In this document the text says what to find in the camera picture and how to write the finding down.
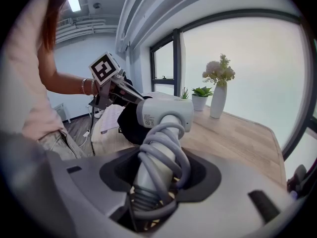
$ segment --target fluorescent light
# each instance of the fluorescent light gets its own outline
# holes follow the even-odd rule
[[[73,12],[80,10],[80,4],[78,0],[68,0],[68,2]]]

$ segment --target black cable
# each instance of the black cable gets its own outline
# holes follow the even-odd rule
[[[89,138],[90,138],[90,145],[91,145],[91,149],[93,150],[93,155],[95,156],[95,150],[94,150],[94,146],[93,146],[93,142],[91,141],[91,134],[92,134],[92,130],[93,130],[93,125],[94,125],[94,115],[95,115],[95,107],[92,106],[92,110],[91,110],[91,124],[90,124],[90,133],[89,133]]]

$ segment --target forearm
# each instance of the forearm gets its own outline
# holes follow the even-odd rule
[[[82,82],[84,78],[78,77],[71,74],[61,73],[55,71],[55,73],[51,76],[49,82],[45,84],[46,88],[55,93],[60,94],[87,94],[91,95],[97,94],[97,88],[94,85],[92,89],[92,79],[88,78],[84,82],[84,91],[82,88]]]

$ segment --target floor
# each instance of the floor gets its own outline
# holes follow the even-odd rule
[[[94,118],[93,129],[97,121],[98,119]],[[76,144],[78,146],[81,146],[86,140],[86,138],[83,135],[88,129],[90,129],[90,124],[91,124],[91,118],[90,116],[86,116],[86,117],[73,120],[71,121],[71,123],[68,123],[66,121],[64,123],[64,126],[67,129],[69,135],[74,139]],[[86,143],[81,147],[81,149],[87,154],[92,154],[93,151],[91,149],[89,135],[88,135]]]

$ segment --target white plant pot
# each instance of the white plant pot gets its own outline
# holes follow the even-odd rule
[[[216,88],[214,90],[212,100],[211,100],[211,106],[210,106],[210,116],[212,118],[219,119],[222,112],[224,105],[226,103],[227,98],[227,84],[224,86],[216,85]]]
[[[208,97],[199,97],[192,94],[193,107],[196,111],[203,111]]]

